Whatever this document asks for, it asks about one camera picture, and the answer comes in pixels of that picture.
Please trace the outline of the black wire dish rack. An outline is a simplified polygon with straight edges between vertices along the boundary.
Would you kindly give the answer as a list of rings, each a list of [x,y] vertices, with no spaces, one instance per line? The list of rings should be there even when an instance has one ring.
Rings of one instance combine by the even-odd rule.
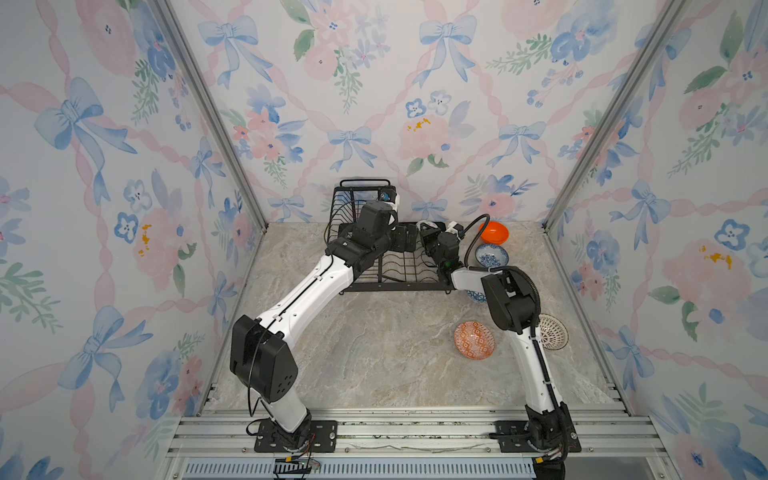
[[[418,222],[394,218],[381,222],[377,215],[364,212],[367,204],[381,202],[377,191],[385,185],[394,186],[382,178],[343,179],[333,189],[324,240],[328,246],[337,243],[341,251],[363,259],[362,265],[354,268],[355,280],[346,290],[451,293],[449,280],[427,259],[420,235],[415,252],[389,250],[389,234],[398,224],[415,223],[418,227]]]

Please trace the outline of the red patterned bowl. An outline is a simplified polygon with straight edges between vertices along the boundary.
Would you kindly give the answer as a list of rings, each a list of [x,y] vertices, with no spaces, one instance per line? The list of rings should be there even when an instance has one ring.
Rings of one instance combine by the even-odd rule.
[[[454,330],[453,339],[458,352],[470,360],[488,359],[496,348],[496,340],[490,329],[477,321],[459,324]]]

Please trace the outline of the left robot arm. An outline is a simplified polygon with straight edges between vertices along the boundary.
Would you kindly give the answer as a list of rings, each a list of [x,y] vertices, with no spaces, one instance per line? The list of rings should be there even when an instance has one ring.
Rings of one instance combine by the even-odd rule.
[[[310,273],[258,317],[241,316],[231,336],[230,371],[262,401],[284,436],[307,437],[311,413],[294,389],[292,349],[314,318],[386,253],[398,227],[394,203],[369,201],[356,222],[326,247]]]

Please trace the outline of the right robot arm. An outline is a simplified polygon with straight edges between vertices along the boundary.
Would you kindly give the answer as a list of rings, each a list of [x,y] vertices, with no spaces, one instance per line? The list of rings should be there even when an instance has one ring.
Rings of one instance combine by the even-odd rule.
[[[482,269],[460,260],[465,229],[456,223],[421,220],[417,232],[439,278],[454,290],[483,294],[493,323],[510,339],[524,385],[527,430],[509,437],[526,440],[546,460],[565,459],[576,432],[541,344],[541,298],[535,283],[515,266]]]

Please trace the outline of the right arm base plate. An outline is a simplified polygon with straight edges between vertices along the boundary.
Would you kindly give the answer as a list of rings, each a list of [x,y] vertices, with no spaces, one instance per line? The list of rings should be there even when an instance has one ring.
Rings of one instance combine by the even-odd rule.
[[[545,427],[532,421],[496,421],[488,437],[498,443],[502,453],[554,455],[567,446],[568,453],[580,453],[582,446],[572,426]]]

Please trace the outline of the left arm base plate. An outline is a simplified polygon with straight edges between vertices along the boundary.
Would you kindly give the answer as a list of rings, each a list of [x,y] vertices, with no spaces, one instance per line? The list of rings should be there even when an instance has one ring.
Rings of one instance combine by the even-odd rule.
[[[337,439],[337,421],[305,420],[295,432],[288,432],[276,422],[268,420],[259,425],[254,451],[277,454],[333,453]]]

